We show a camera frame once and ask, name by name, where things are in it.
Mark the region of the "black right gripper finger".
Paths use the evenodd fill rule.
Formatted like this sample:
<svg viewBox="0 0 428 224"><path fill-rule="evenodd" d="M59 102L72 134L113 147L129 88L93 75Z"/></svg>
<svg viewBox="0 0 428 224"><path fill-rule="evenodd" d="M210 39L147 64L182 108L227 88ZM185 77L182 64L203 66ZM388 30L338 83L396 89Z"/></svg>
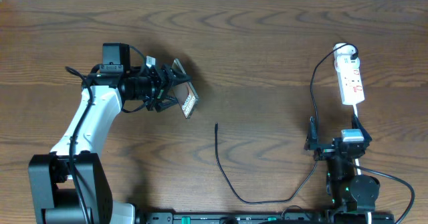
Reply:
<svg viewBox="0 0 428 224"><path fill-rule="evenodd" d="M360 130L364 140L371 140L370 134L365 130L365 128L360 123L357 115L354 114L351 120L352 128L355 130Z"/></svg>
<svg viewBox="0 0 428 224"><path fill-rule="evenodd" d="M318 134L316 130L316 121L315 121L315 118L311 116L304 149L315 150L317 147L318 147Z"/></svg>

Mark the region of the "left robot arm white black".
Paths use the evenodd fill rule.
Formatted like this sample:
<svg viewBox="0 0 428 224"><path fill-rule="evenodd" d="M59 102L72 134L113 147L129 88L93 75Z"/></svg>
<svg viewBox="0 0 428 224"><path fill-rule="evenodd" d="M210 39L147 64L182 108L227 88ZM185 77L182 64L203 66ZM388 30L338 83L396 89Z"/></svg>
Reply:
<svg viewBox="0 0 428 224"><path fill-rule="evenodd" d="M127 101L139 101L137 110L162 112L178 104L169 92L188 84L179 62L158 67L142 57L133 67L125 43L104 43L102 63L83 75L82 99L59 142L47 154L35 154L28 174L37 223L146 223L146 215L132 203L114 201L100 156L110 127Z"/></svg>

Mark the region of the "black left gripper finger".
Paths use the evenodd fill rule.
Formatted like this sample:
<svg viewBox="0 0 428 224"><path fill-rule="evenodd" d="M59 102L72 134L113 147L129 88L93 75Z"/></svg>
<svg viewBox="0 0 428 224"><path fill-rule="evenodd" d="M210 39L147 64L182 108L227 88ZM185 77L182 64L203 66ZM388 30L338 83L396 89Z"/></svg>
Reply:
<svg viewBox="0 0 428 224"><path fill-rule="evenodd" d="M183 84L192 79L191 76L180 72L179 70L172 69L171 66L164 64L162 70L166 75L169 84Z"/></svg>
<svg viewBox="0 0 428 224"><path fill-rule="evenodd" d="M176 104L178 104L178 100L174 96L166 96L164 99L156 102L155 110L157 112L162 112Z"/></svg>

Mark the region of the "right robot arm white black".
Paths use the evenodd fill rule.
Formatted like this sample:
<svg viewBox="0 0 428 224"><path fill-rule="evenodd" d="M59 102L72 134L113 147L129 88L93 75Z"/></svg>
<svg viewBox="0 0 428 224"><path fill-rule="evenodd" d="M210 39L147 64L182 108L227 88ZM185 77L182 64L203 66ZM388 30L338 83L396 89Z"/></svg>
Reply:
<svg viewBox="0 0 428 224"><path fill-rule="evenodd" d="M362 127L358 117L352 117L352 128L345 129L341 136L330 144L318 140L315 117L310 118L305 149L314 152L315 161L327 162L326 190L332 197L332 208L325 211L329 223L351 220L368 223L368 212L375 211L379 196L379 180L368 175L356 174L353 160L362 157L370 142L369 133Z"/></svg>

